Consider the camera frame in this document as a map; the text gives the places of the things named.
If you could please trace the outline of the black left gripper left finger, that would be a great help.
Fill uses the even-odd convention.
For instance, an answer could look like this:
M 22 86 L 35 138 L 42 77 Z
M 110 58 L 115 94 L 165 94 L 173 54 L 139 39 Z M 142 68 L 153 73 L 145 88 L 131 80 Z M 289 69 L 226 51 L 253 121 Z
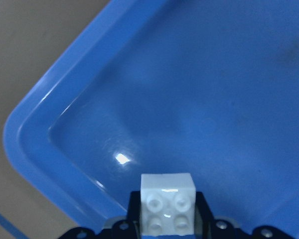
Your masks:
M 141 192 L 132 191 L 127 210 L 127 219 L 133 222 L 139 222 L 141 215 Z

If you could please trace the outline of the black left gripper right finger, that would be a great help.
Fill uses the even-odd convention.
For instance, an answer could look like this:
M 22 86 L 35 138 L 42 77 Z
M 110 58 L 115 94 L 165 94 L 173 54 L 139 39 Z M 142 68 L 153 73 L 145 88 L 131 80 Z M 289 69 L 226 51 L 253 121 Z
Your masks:
M 195 220 L 212 221 L 214 216 L 202 192 L 196 192 L 195 198 Z

